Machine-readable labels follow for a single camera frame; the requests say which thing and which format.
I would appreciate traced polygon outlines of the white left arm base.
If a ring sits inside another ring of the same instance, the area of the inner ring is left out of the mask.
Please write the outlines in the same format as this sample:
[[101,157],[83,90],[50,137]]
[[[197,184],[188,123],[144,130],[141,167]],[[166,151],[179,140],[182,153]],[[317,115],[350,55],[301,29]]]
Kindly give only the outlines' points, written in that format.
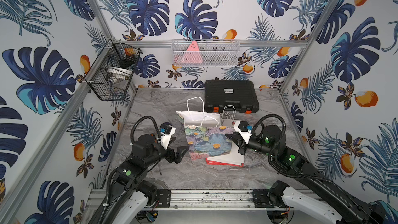
[[143,180],[138,187],[132,191],[132,195],[124,201],[112,224],[130,224],[142,209],[147,205],[153,205],[156,194],[157,187]]

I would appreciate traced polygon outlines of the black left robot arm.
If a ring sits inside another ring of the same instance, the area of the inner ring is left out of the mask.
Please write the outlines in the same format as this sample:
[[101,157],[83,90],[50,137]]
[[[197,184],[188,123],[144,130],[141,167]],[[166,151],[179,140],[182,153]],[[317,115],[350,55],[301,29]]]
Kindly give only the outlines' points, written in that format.
[[130,224],[147,218],[154,222],[154,209],[162,202],[157,187],[145,178],[162,160],[179,164],[188,146],[170,147],[175,127],[157,125],[151,116],[140,118],[132,127],[130,155],[109,175],[103,201],[92,215],[91,224]]

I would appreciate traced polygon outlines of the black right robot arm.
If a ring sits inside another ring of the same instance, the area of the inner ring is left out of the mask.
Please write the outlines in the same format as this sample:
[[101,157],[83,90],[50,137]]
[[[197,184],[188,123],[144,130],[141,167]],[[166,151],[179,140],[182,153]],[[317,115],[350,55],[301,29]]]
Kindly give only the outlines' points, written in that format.
[[237,121],[234,132],[226,134],[245,155],[253,149],[267,156],[269,165],[280,175],[300,182],[320,199],[304,195],[287,183],[277,181],[268,190],[264,205],[300,210],[328,224],[385,224],[388,215],[380,203],[365,203],[321,174],[307,158],[286,145],[286,122],[275,114],[262,117],[254,125]]

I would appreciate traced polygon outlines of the floral paper bag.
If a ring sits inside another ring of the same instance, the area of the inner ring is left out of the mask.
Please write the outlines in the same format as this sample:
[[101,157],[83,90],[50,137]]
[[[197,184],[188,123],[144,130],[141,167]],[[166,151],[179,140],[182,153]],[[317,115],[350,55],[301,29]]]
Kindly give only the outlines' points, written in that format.
[[[195,100],[201,101],[201,111],[190,110],[190,103]],[[232,142],[226,135],[232,134],[234,129],[223,125],[219,114],[205,112],[204,100],[201,97],[187,99],[186,105],[185,111],[177,111],[176,114],[183,125],[190,158],[199,160],[228,155],[232,149]]]

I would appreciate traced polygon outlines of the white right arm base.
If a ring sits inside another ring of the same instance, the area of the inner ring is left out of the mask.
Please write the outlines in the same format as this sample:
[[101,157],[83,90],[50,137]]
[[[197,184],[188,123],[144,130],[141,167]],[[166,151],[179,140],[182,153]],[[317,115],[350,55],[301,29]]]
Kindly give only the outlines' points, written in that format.
[[280,206],[282,203],[288,207],[294,207],[324,224],[336,224],[342,216],[330,205],[302,194],[288,184],[277,181],[268,192],[272,206]]

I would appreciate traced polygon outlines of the red paper bag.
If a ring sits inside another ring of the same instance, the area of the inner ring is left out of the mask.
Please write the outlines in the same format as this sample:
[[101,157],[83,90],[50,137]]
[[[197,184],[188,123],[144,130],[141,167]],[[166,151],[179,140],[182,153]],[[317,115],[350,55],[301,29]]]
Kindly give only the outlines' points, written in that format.
[[212,161],[212,160],[208,160],[207,158],[205,159],[206,163],[209,165],[220,165],[220,166],[234,166],[234,167],[243,167],[243,163],[241,164],[231,164],[231,163],[223,163],[223,162],[216,162],[216,161]]

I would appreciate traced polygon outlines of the white happy paper bag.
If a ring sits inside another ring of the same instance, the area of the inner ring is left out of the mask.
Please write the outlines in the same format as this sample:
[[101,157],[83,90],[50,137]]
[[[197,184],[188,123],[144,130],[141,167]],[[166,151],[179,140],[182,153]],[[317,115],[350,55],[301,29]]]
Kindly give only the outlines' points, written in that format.
[[[220,114],[220,120],[223,126],[232,128],[234,130],[234,123],[237,121],[235,119],[236,109],[233,105],[227,105],[223,112]],[[214,157],[207,158],[208,160],[231,163],[231,164],[241,164],[244,163],[244,156],[238,153],[238,146],[232,142],[232,147],[229,154],[218,155]]]

